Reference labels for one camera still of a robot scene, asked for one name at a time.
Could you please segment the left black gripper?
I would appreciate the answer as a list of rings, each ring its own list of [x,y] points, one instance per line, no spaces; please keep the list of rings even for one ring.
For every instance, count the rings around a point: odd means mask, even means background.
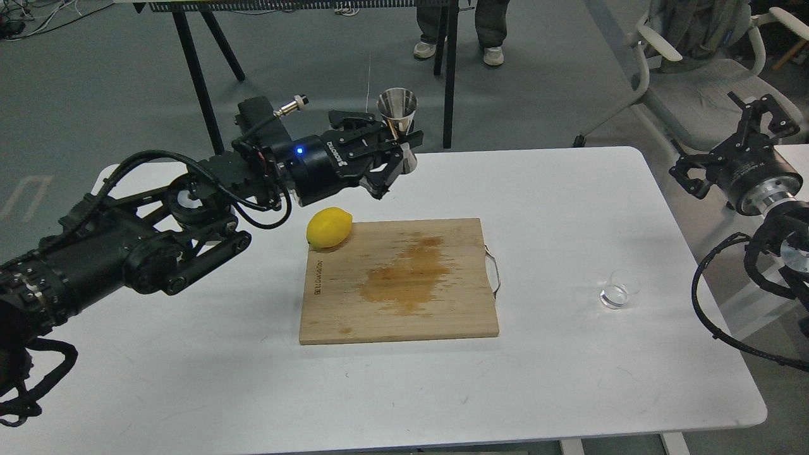
[[[327,118],[331,130],[278,150],[287,187],[302,207],[358,186],[361,179],[362,188],[381,200],[403,173],[404,146],[423,143],[422,131],[398,132],[372,113],[332,110]]]

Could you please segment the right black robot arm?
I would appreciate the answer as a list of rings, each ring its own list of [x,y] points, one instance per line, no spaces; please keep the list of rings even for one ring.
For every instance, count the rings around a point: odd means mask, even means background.
[[[728,207],[743,216],[761,216],[753,235],[731,234],[699,262],[691,280],[691,305],[714,339],[743,353],[806,372],[807,362],[752,348],[734,339],[708,318],[698,300],[698,283],[714,257],[728,247],[745,244],[743,268],[757,288],[807,306],[808,205],[798,199],[803,186],[800,173],[776,150],[779,139],[800,132],[771,94],[742,100],[728,97],[741,109],[736,132],[705,154],[679,157],[669,173],[691,196],[705,198],[713,185],[726,197]]]

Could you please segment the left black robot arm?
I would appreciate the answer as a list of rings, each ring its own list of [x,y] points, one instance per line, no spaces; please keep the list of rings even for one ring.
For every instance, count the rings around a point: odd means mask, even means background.
[[[292,202],[310,205],[362,187],[381,199],[417,166],[416,95],[383,92],[379,115],[329,112],[321,135],[292,139],[281,118],[306,106],[264,97],[239,104],[229,152],[196,161],[145,150],[122,161],[97,193],[60,219],[63,231],[2,264],[2,424],[18,427],[75,365],[75,346],[46,335],[119,288],[174,296],[251,244],[245,220],[280,227]]]

